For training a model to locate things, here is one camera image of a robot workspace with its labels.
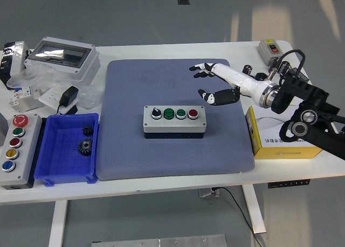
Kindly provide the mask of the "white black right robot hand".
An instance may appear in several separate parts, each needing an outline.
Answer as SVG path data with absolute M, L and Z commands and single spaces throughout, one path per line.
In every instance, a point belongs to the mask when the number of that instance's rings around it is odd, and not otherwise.
M 195 78 L 218 77 L 227 82 L 232 88 L 215 93 L 208 93 L 202 89 L 198 90 L 199 95 L 210 105 L 220 106 L 235 103 L 240 96 L 253 99 L 254 103 L 262 108 L 269 108 L 272 105 L 274 94 L 278 92 L 279 86 L 270 80 L 255 80 L 247 74 L 240 73 L 224 64 L 203 63 L 189 68 L 197 70 Z

